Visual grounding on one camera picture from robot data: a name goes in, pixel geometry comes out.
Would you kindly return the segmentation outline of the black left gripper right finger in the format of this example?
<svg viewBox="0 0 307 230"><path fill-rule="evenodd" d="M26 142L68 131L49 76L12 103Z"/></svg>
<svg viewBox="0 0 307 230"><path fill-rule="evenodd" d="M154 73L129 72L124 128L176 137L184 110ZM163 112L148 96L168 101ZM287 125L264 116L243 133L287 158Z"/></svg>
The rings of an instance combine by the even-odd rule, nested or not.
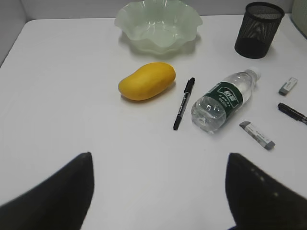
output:
<svg viewBox="0 0 307 230"><path fill-rule="evenodd" d="M305 230L307 200L239 153L228 156L225 193L234 230Z"/></svg>

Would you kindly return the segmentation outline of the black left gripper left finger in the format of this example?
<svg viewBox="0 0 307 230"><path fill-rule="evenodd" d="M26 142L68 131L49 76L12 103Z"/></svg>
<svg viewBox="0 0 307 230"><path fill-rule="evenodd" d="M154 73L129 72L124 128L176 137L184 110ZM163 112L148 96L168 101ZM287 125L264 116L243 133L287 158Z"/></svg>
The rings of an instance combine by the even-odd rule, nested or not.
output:
<svg viewBox="0 0 307 230"><path fill-rule="evenodd" d="M79 230L94 193L90 152L0 207L2 230Z"/></svg>

